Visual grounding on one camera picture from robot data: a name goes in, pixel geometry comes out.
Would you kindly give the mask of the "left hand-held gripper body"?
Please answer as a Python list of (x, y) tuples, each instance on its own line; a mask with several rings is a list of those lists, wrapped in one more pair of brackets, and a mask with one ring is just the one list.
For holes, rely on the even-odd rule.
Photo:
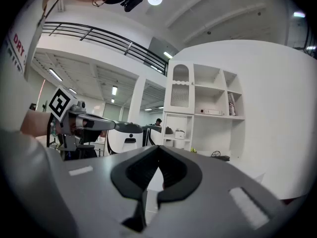
[[(115, 128), (114, 121), (87, 113), (85, 102), (61, 85), (54, 91), (48, 106), (52, 111), (49, 125), (53, 124), (53, 119), (58, 120), (64, 132), (60, 134), (62, 143), (57, 148), (59, 151), (75, 151), (85, 143), (96, 141), (101, 132)], [(67, 134), (70, 118), (76, 120), (74, 134)]]

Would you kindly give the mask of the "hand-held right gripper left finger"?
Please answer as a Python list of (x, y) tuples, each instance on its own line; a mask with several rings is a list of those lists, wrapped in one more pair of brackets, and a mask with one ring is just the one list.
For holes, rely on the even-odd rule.
[(117, 165), (136, 162), (157, 149), (66, 162), (56, 150), (47, 149), (46, 230), (58, 238), (158, 238), (158, 224), (145, 222), (144, 191), (125, 185), (129, 192), (138, 192), (137, 198), (127, 198), (111, 180)]

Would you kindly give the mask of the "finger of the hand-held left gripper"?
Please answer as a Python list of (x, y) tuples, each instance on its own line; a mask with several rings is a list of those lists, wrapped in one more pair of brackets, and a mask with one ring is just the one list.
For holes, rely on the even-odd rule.
[(122, 133), (142, 133), (143, 128), (132, 122), (123, 122), (123, 121), (114, 121), (115, 122), (115, 130)]
[(157, 132), (161, 133), (162, 127), (148, 124), (146, 126), (143, 126), (142, 129), (143, 130), (151, 129), (151, 130), (154, 130), (154, 131), (157, 131)]

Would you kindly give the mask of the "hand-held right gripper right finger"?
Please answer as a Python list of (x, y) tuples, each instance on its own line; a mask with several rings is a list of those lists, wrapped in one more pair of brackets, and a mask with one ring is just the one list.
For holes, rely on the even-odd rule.
[(231, 164), (177, 148), (202, 181), (185, 200), (163, 203), (146, 228), (151, 238), (269, 238), (285, 224), (286, 206)]

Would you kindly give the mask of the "person's left hand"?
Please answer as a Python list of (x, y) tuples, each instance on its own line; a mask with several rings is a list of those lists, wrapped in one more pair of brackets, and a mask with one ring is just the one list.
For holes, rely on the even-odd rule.
[[(70, 118), (67, 125), (69, 125), (69, 129), (67, 129), (67, 134), (74, 134), (76, 130), (76, 120)], [(63, 129), (61, 128), (60, 122), (58, 120), (55, 123), (55, 131), (56, 134), (64, 134)]]

